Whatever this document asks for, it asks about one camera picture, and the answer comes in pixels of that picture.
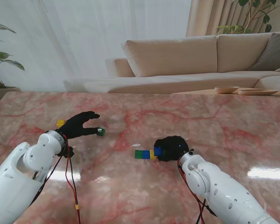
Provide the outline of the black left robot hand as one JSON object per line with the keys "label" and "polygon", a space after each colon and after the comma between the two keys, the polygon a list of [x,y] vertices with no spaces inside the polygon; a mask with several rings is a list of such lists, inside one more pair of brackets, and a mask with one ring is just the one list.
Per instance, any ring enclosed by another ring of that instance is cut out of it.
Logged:
{"label": "black left robot hand", "polygon": [[98,127],[84,128],[83,125],[90,119],[98,119],[99,117],[100,115],[96,114],[93,111],[82,112],[67,120],[65,124],[56,129],[56,131],[61,135],[64,135],[67,139],[74,139],[81,136],[97,134]]}

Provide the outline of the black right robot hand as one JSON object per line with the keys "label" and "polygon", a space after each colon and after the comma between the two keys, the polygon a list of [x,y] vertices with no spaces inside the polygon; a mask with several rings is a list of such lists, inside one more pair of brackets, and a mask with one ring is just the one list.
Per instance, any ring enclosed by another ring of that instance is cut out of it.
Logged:
{"label": "black right robot hand", "polygon": [[168,136],[158,139],[154,144],[154,156],[159,161],[177,161],[187,152],[189,146],[181,136]]}

